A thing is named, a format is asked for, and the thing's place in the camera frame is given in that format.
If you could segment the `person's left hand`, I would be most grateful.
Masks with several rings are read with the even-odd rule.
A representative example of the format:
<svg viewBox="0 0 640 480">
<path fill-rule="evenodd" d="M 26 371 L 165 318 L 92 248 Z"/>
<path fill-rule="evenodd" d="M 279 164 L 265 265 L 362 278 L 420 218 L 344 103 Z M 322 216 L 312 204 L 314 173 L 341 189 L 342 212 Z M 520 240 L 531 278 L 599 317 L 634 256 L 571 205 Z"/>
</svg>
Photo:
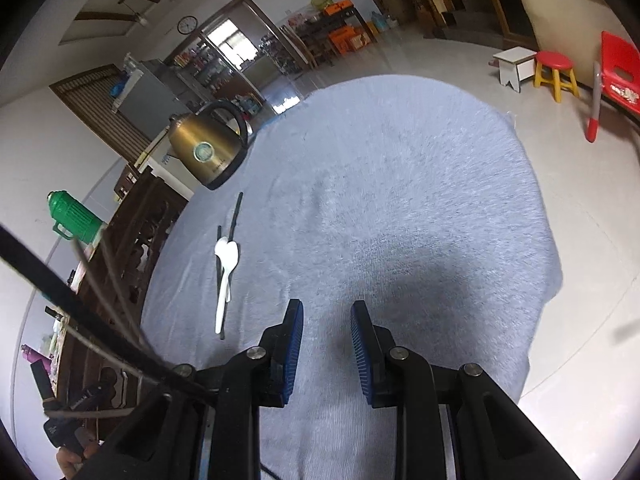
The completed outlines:
<svg viewBox="0 0 640 480">
<path fill-rule="evenodd" d="M 82 443 L 85 446 L 81 455 L 66 448 L 66 446 L 61 446 L 58 452 L 56 452 L 55 459 L 62 471 L 64 479 L 73 479 L 84 461 L 96 454 L 100 449 L 100 442 L 97 440 L 85 439 Z"/>
</svg>

